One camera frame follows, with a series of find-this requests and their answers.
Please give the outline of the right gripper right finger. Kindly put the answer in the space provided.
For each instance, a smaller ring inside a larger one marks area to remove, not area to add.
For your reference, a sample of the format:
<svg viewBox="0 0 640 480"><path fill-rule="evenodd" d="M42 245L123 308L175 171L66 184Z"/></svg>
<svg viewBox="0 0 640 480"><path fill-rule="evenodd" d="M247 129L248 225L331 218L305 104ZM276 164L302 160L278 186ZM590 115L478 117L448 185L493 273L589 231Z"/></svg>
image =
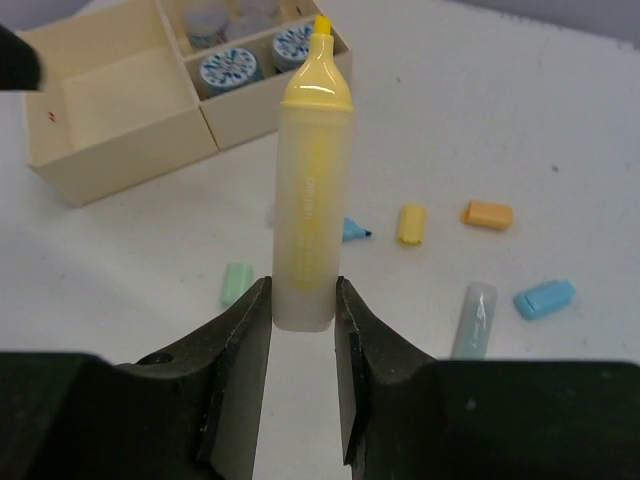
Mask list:
<svg viewBox="0 0 640 480"><path fill-rule="evenodd" d="M639 368L438 360L336 284L343 461L356 479L635 479Z"/></svg>

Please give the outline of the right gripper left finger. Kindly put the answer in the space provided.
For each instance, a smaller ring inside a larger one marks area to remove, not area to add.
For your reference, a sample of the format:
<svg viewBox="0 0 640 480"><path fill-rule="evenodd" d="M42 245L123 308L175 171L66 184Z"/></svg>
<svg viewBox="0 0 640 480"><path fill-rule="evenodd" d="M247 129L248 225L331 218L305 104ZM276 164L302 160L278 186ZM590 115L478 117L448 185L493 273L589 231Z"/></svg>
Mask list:
<svg viewBox="0 0 640 480"><path fill-rule="evenodd" d="M271 281L133 364L1 356L5 479L249 479L271 340Z"/></svg>

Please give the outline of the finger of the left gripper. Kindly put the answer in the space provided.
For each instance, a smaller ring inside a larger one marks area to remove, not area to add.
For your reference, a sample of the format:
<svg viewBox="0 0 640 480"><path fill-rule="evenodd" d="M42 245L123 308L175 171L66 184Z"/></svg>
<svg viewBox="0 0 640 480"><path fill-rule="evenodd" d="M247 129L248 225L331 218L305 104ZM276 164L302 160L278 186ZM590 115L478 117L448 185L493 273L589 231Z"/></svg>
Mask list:
<svg viewBox="0 0 640 480"><path fill-rule="evenodd" d="M43 68L36 50L14 32L0 26L0 90L38 91Z"/></svg>

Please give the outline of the clear paperclip jar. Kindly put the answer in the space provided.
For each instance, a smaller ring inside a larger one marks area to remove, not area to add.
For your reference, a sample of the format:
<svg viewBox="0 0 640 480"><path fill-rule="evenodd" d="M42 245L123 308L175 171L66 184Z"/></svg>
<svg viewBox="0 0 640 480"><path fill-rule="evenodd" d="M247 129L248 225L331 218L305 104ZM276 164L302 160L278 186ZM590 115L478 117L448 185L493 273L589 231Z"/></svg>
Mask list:
<svg viewBox="0 0 640 480"><path fill-rule="evenodd" d="M224 1L190 1L182 14L190 45L195 50L202 50L224 43L230 16Z"/></svg>
<svg viewBox="0 0 640 480"><path fill-rule="evenodd" d="M269 30L278 23L278 0L237 0L233 6L235 13L225 30L229 41Z"/></svg>

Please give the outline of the blue patterned jar front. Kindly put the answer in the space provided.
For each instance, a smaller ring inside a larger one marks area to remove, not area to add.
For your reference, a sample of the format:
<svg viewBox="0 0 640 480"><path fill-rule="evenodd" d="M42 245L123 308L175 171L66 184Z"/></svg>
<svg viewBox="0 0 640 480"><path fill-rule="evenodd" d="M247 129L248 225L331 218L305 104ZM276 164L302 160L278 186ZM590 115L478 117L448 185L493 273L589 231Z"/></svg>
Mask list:
<svg viewBox="0 0 640 480"><path fill-rule="evenodd" d="M245 48L213 53L199 65L199 75L212 96L225 94L264 79L257 57Z"/></svg>

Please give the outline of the blue patterned jar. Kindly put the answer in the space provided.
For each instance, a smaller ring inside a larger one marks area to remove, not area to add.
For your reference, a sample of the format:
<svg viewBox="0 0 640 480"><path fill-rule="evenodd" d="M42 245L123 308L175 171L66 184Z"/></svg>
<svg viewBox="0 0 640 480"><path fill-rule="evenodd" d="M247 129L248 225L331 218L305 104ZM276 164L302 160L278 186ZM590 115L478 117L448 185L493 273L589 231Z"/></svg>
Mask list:
<svg viewBox="0 0 640 480"><path fill-rule="evenodd" d="M212 96L225 94L264 79L257 57L245 48L213 53L199 65L199 75Z"/></svg>
<svg viewBox="0 0 640 480"><path fill-rule="evenodd" d="M304 64L312 33L313 25L306 23L283 29L273 36L271 56L277 73L297 70Z"/></svg>

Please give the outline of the blue patterned jar back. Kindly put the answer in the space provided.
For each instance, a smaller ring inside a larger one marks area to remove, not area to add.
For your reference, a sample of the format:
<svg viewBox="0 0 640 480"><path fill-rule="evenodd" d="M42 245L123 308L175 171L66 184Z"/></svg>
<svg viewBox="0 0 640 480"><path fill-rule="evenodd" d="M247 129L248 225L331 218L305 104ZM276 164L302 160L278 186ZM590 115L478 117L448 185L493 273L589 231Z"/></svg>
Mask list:
<svg viewBox="0 0 640 480"><path fill-rule="evenodd" d="M304 64L312 33L313 25L306 23L283 29L273 36L271 56L277 73L297 70Z"/></svg>

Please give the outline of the yellow highlighter pen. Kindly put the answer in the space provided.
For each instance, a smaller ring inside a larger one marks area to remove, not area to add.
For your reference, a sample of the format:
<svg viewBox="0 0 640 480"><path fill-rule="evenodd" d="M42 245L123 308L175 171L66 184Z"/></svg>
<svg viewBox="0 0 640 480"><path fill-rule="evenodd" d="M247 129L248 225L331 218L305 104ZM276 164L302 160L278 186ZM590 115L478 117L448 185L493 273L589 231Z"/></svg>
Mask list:
<svg viewBox="0 0 640 480"><path fill-rule="evenodd" d="M334 317L354 117L331 22L319 15L279 117L272 318L281 330L322 332Z"/></svg>

